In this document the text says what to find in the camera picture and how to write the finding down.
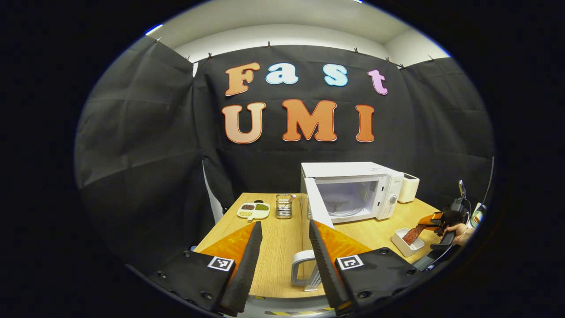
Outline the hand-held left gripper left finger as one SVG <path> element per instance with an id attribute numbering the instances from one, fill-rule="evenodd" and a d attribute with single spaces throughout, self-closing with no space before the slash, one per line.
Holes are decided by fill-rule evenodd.
<path id="1" fill-rule="evenodd" d="M 237 316 L 245 309 L 262 239 L 261 222 L 251 222 L 200 252 L 182 252 L 148 280 L 199 309 Z"/>

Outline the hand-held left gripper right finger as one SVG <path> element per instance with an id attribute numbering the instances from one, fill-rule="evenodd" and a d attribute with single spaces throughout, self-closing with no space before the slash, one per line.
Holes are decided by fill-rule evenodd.
<path id="1" fill-rule="evenodd" d="M 425 277 L 387 247 L 372 250 L 315 220 L 309 239 L 329 305 L 337 315 L 381 307 Z"/>

